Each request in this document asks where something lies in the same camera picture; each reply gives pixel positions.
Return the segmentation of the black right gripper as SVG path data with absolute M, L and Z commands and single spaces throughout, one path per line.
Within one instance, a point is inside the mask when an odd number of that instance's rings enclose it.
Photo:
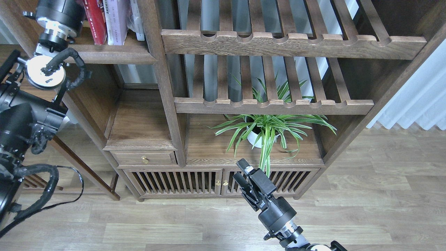
M 259 168 L 253 168 L 245 159 L 237 161 L 242 173 L 233 178 L 242 190 L 242 196 L 254 211 L 261 210 L 258 219 L 270 233 L 277 233 L 292 220 L 296 211 L 283 197 L 275 198 L 272 181 Z

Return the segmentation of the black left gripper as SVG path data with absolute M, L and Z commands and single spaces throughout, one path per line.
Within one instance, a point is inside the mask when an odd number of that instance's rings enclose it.
M 50 22 L 57 22 L 68 36 L 78 37 L 83 28 L 86 13 L 81 0 L 40 0 L 35 12 L 24 11 L 23 16 L 34 19 L 47 28 Z

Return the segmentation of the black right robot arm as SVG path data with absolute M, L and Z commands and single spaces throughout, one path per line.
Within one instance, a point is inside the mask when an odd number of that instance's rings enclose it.
M 264 240 L 277 238 L 286 251 L 345 251 L 343 245 L 332 241 L 330 246 L 311 244 L 303 236 L 303 229 L 293 219 L 294 208 L 284 197 L 274 197 L 277 187 L 259 168 L 253 168 L 245 159 L 239 160 L 237 166 L 242 173 L 235 173 L 233 178 L 242 190 L 242 196 L 254 211 L 261 210 L 258 219 L 268 230 Z

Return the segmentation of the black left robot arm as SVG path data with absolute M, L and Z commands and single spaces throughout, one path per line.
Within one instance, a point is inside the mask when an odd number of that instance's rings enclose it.
M 34 56 L 24 59 L 14 50 L 1 66 L 1 236 L 27 218 L 50 209 L 59 180 L 58 166 L 22 164 L 28 149 L 42 153 L 59 130 L 68 109 L 61 106 L 66 91 L 91 77 L 78 51 L 69 47 L 86 18 L 81 0 L 40 0 L 34 13 L 24 12 L 44 31 Z M 40 198 L 29 208 L 16 203 L 24 177 L 49 173 Z

